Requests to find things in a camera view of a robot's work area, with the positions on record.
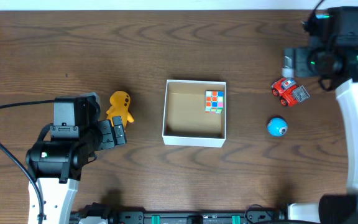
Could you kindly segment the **yellow rubber figure toy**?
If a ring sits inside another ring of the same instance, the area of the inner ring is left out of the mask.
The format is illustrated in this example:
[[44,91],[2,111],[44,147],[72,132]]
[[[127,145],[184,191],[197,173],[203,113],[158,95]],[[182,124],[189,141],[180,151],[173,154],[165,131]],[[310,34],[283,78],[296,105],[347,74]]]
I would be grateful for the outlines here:
[[113,122],[113,117],[120,116],[122,119],[123,126],[126,127],[127,123],[133,123],[134,118],[129,112],[129,105],[131,103],[131,98],[128,93],[124,91],[115,91],[109,102],[111,104],[110,108],[107,110],[107,119]]

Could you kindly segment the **white cardboard box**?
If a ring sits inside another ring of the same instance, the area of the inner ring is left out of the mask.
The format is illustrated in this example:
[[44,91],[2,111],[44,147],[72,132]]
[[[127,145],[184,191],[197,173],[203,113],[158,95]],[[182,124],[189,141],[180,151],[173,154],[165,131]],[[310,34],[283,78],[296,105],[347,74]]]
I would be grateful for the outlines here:
[[[205,113],[205,92],[224,92],[221,114]],[[226,83],[167,80],[162,138],[165,145],[222,147],[226,141]]]

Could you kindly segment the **multicoloured puzzle cube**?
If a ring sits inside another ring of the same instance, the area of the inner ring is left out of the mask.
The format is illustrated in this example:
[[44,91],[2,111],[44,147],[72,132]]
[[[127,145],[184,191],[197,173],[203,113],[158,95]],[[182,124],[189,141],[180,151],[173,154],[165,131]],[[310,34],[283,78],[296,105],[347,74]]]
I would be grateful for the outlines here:
[[221,114],[224,109],[224,92],[206,90],[205,92],[205,113]]

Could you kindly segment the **blue ball toy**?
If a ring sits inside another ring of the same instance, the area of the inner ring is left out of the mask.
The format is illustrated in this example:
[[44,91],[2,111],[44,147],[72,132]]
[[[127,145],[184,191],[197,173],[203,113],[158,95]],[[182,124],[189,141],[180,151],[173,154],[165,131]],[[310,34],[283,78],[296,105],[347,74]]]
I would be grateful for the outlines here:
[[283,118],[274,117],[267,124],[268,132],[275,137],[283,136],[288,131],[288,124]]

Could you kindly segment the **red toy truck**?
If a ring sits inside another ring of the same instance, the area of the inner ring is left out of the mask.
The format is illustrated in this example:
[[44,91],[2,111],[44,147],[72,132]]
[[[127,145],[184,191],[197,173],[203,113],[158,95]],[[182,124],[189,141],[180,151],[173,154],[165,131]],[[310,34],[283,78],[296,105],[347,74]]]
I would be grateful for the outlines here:
[[281,78],[271,86],[272,94],[280,98],[283,106],[295,106],[310,98],[303,85],[298,85],[293,78]]

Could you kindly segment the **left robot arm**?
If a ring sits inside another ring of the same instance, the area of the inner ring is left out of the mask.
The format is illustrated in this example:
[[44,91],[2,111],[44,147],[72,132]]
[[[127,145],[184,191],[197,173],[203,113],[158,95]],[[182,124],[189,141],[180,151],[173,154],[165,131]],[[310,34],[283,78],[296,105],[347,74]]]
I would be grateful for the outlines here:
[[38,204],[34,189],[29,189],[29,223],[68,223],[81,180],[82,168],[97,151],[126,143],[120,116],[103,121],[55,123],[51,140],[38,138],[26,155],[31,177],[41,195]]

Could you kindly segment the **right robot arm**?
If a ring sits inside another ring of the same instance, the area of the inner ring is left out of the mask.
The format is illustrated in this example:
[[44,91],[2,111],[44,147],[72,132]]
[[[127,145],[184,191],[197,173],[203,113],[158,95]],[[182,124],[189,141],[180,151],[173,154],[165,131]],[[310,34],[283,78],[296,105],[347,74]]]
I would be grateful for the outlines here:
[[334,91],[344,121],[348,176],[344,195],[323,195],[318,203],[293,203],[285,223],[358,223],[358,6],[313,10],[304,30],[308,46],[284,50],[285,77],[318,77]]

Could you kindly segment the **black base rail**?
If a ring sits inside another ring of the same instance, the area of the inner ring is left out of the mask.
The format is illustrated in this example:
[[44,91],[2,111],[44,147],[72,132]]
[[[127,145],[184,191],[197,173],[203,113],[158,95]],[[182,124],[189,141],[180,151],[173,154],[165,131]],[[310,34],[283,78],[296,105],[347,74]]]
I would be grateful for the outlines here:
[[69,224],[247,224],[285,220],[283,210],[251,205],[242,211],[146,212],[145,210],[115,210],[100,203],[87,205],[70,215]]

